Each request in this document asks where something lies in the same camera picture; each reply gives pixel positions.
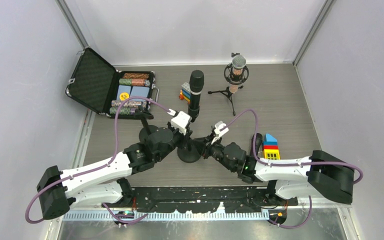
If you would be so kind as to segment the black tripod stand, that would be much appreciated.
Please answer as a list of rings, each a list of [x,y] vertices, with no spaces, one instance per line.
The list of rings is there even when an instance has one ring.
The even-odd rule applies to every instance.
[[[217,93],[220,93],[220,94],[224,95],[228,99],[230,104],[231,104],[233,116],[236,116],[235,105],[234,105],[234,102],[233,102],[233,93],[230,91],[230,87],[226,87],[226,89],[224,89],[224,90],[208,91],[207,93],[209,95],[217,94]]]

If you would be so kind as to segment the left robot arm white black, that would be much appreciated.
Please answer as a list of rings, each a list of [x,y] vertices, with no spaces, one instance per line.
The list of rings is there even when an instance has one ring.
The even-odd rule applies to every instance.
[[[128,207],[134,197],[126,177],[152,169],[179,148],[190,137],[189,126],[189,120],[174,117],[166,127],[156,128],[143,141],[115,151],[110,158],[72,169],[50,166],[31,202],[39,200],[42,221],[56,219],[76,207],[115,203]]]

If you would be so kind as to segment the black front microphone stand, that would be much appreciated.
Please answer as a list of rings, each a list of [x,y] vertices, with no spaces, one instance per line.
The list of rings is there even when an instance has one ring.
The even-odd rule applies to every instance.
[[[140,142],[144,142],[145,139],[150,134],[156,132],[159,127],[155,125],[150,125],[148,123],[148,120],[153,120],[154,116],[147,110],[137,108],[135,110],[134,116],[139,119],[142,123],[142,129],[140,130],[138,137]]]

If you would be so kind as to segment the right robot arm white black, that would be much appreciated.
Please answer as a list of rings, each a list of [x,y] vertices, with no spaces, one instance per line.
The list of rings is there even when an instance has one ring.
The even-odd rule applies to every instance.
[[[314,150],[310,156],[296,159],[255,159],[239,145],[226,146],[213,137],[195,138],[192,145],[201,158],[214,158],[245,183],[268,182],[265,198],[271,205],[295,197],[322,196],[340,203],[353,202],[356,168],[335,156]]]

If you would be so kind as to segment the black handheld microphone front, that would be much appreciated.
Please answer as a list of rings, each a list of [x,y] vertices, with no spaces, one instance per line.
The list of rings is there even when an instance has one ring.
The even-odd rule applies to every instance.
[[[258,156],[259,148],[262,145],[262,142],[263,142],[263,135],[261,133],[259,133],[259,132],[255,133],[251,137],[251,150],[250,150],[250,154],[253,157]]]

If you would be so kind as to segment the black tall microphone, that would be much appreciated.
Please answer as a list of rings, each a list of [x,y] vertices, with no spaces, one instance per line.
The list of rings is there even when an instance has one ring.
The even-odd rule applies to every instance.
[[[194,70],[191,72],[189,79],[190,103],[188,105],[187,114],[191,117],[192,123],[196,120],[200,112],[201,92],[203,90],[204,83],[205,77],[201,70]]]

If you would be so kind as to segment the black microphone stand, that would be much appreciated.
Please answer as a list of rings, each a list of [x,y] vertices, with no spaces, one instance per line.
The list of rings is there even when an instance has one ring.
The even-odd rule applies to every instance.
[[[188,140],[185,148],[177,148],[177,155],[185,163],[195,163],[199,159],[194,158],[194,152],[195,152],[195,147],[194,147],[194,141],[191,138]]]
[[[142,123],[142,129],[140,130],[138,137],[140,142],[144,142],[145,139],[150,134],[156,132],[159,127],[155,125],[150,125],[148,123],[148,120],[153,120],[154,116],[147,110],[137,108],[135,110],[134,116],[139,119]]]

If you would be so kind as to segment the glitter condenser microphone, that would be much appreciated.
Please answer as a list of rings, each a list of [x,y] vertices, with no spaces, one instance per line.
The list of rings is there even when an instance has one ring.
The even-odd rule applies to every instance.
[[[231,53],[231,63],[224,68],[224,78],[229,83],[228,91],[235,94],[249,77],[247,60],[240,53]]]

